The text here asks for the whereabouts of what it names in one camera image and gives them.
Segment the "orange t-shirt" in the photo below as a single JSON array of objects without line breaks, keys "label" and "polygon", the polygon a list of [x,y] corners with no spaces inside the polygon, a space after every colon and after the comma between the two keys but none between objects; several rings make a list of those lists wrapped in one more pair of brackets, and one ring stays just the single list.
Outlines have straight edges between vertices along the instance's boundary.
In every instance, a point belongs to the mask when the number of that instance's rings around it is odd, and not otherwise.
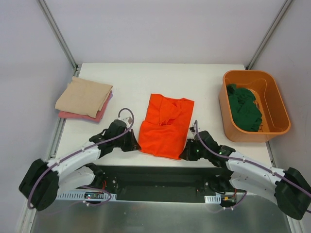
[{"label": "orange t-shirt", "polygon": [[193,108],[192,100],[151,94],[138,135],[140,151],[178,160],[187,140]]}]

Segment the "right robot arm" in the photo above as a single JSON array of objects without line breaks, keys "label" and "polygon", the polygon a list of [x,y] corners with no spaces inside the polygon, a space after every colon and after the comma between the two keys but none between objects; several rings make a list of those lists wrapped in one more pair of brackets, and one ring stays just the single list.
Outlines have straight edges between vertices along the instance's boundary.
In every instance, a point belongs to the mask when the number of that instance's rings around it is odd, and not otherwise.
[{"label": "right robot arm", "polygon": [[188,161],[206,159],[228,171],[208,183],[213,192],[224,195],[232,189],[240,189],[256,194],[296,220],[301,220],[308,212],[311,187],[295,168],[283,170],[265,166],[229,146],[218,145],[207,131],[187,139],[179,157]]}]

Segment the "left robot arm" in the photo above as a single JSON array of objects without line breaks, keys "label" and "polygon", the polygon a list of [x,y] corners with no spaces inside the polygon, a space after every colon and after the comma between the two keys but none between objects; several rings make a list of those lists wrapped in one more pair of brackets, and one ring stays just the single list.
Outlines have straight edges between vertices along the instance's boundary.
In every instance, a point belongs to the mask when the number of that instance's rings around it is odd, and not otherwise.
[{"label": "left robot arm", "polygon": [[81,186],[99,188],[103,183],[103,172],[94,164],[95,161],[115,148],[123,152],[140,149],[133,124],[132,117],[115,119],[76,152],[47,162],[42,159],[32,162],[18,188],[26,197],[28,208],[42,211],[58,195]]}]

